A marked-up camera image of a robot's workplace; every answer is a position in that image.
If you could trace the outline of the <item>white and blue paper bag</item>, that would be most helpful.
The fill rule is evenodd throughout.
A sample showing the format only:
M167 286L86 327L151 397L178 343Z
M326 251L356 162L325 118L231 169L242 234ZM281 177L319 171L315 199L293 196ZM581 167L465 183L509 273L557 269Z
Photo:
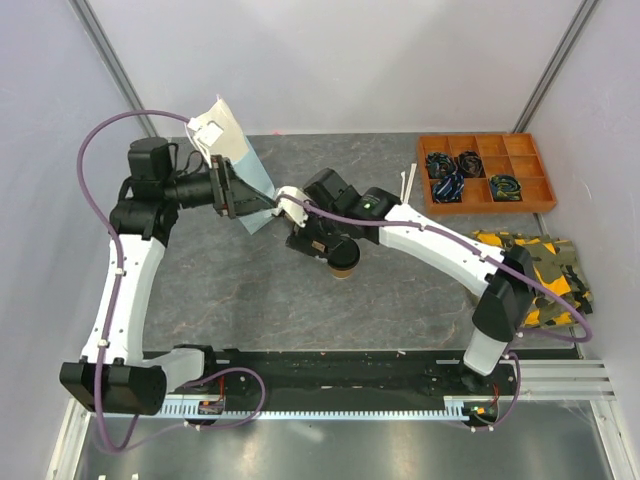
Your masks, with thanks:
M228 158L243 181L268 197L274 197L275 186L271 177L223 98L218 96L207 112L192 118L215 121L224 129L222 136L211 147L195 147L200 153L204 153L205 157L221 155Z

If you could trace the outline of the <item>brown paper coffee cup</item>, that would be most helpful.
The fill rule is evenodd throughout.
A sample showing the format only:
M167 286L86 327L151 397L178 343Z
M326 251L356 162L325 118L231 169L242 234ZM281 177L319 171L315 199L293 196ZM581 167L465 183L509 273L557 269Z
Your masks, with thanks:
M329 266L330 272L331 274L336 278L336 279L346 279L348 277L350 277L355 268L354 267L349 267L349 268L343 268L343 267L336 267L336 266Z

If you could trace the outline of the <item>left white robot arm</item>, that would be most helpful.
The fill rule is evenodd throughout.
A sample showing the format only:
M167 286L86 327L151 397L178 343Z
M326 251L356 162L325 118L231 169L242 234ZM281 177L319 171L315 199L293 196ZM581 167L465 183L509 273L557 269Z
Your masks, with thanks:
M220 371L210 347L183 344L144 356L142 334L153 281L180 210L209 206L221 216L238 218L275 206L272 194L255 189L220 155L200 172L179 173L172 146L161 137L130 145L130 175L109 216L117 237L110 243L96 321L79 360L60 369L61 385L91 412L155 415L166 395L185 383L198 393L216 388Z

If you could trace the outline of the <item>black plastic cup lid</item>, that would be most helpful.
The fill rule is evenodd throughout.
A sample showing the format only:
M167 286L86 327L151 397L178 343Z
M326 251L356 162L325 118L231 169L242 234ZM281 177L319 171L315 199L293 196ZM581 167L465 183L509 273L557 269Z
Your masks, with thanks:
M350 271L360 261L360 248L351 239L343 239L328 255L328 266L336 271Z

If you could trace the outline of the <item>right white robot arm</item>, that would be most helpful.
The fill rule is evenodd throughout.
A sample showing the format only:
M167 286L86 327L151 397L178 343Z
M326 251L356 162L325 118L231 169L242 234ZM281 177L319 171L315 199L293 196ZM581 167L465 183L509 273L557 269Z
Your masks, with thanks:
M359 194L332 169L303 188L280 188L275 201L293 223L287 246L325 261L337 278L352 273L361 258L357 242L366 240L408 254L462 284L478 304L458 381L473 394L493 383L494 369L535 296L533 260L526 249L472 240L378 187Z

